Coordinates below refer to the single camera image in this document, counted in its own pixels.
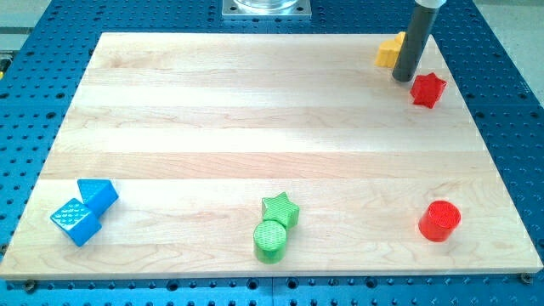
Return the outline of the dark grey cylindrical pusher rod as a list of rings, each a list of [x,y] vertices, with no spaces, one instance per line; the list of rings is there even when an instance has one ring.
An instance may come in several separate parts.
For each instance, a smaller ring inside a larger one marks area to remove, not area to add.
[[[438,12],[437,3],[415,4],[392,72],[392,77],[396,81],[409,82],[415,76]]]

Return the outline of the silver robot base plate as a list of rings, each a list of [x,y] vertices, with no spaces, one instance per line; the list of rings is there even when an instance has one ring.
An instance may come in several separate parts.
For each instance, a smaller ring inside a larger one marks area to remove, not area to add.
[[[312,16],[309,0],[223,0],[223,20],[309,20]]]

